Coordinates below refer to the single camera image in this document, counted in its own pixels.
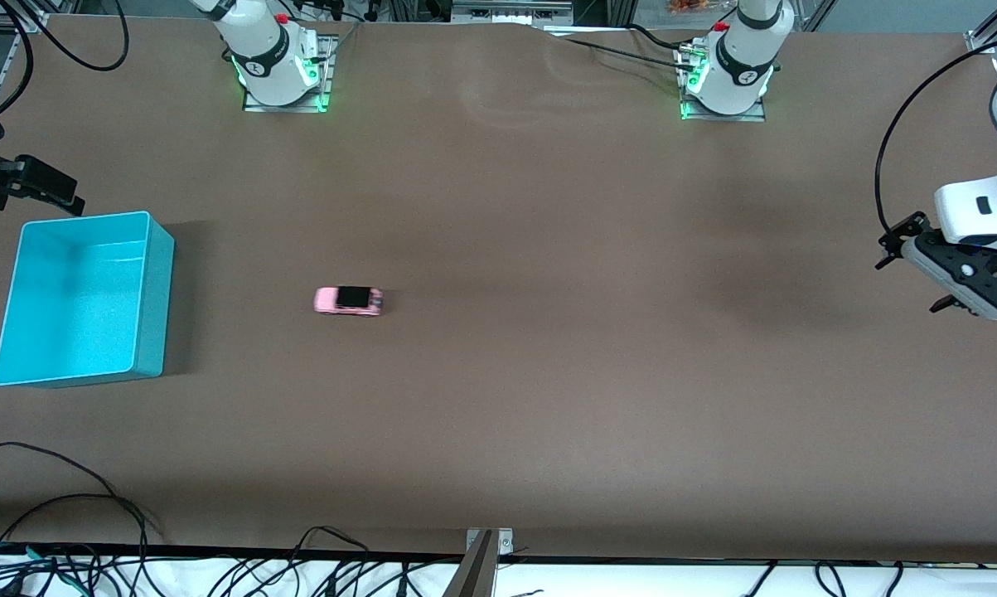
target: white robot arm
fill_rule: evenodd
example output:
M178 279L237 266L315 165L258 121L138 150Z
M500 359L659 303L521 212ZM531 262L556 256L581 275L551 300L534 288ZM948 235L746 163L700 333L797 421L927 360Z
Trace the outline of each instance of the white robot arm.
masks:
M317 34L278 19L266 0L190 0L215 23L240 82L258 102L283 106L317 87Z
M767 90L793 19L787 0L741 0L729 29L694 40L695 46L705 48L706 58L686 92L716 114L747 112Z
M990 112L997 129L997 84ZM950 292L930 310L963 307L997 321L997 177L954 182L934 199L941 227L931 228L920 211L912 214L881 237L888 254L878 269L906 258Z

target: blue plastic bin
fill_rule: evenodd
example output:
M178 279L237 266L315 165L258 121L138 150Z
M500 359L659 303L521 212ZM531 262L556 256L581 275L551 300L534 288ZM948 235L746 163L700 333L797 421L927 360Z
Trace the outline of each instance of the blue plastic bin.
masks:
M1 329L0 386L163 373L173 238L146 211L24 224Z

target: pink toy car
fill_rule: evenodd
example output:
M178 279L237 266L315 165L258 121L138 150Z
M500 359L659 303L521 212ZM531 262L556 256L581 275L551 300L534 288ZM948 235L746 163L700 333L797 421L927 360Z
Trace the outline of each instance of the pink toy car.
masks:
M377 288L366 286L327 286L313 295L313 310L334 316L380 316L384 295Z

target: table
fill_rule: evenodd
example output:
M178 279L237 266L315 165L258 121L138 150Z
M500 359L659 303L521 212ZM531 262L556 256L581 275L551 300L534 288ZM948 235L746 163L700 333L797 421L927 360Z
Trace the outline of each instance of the table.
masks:
M167 371L0 388L0 441L98 469L168 543L332 524L456 552L508 526L562 555L997 560L997 324L928 313L942 291L910 265L874 271L879 140L959 37L793 35L759 125L680 121L664 68L518 26L366 24L331 112L243 114L210 23L131 28L107 75L37 42L0 153L175 236ZM108 18L52 30L119 49ZM907 114L889 219L997 173L994 82L971 61ZM0 214L0 327L18 227L59 215ZM324 284L389 311L319 316ZM84 488L0 454L0 529ZM17 537L130 526L89 505Z

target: brown table surface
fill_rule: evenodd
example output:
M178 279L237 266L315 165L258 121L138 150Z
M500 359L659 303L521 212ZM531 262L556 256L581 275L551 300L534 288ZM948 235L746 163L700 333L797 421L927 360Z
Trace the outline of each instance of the brown table surface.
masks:
M0 388L0 441L98 469L169 543L997 560L997 323L874 271L879 140L958 36L793 35L760 125L680 121L664 68L518 26L366 24L331 112L243 114L210 23L131 26L107 75L37 41L0 153L175 236L167 371ZM111 19L52 29L119 49ZM997 173L994 82L971 61L907 114L889 219ZM0 214L0 329L18 227L59 215ZM388 313L319 316L324 284ZM1 453L0 529L86 488ZM96 503L16 537L134 541Z

